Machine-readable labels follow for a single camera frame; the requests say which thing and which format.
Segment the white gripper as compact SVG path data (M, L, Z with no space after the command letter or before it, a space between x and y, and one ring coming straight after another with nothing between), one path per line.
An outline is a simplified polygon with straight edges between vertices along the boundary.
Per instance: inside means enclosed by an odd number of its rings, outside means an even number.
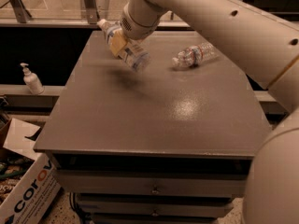
M125 35L133 40L143 40L151 35L160 23L163 10L148 3L134 5L129 2L122 11L120 22L122 31L116 31L110 40L109 48L117 57L126 46L128 40Z

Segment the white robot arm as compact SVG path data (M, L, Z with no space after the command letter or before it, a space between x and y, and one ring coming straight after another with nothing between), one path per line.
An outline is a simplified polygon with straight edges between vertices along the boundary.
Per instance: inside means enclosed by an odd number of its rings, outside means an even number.
M173 11L289 113L263 141L249 170L241 224L299 224L299 29L239 0L130 0L121 27L151 35Z

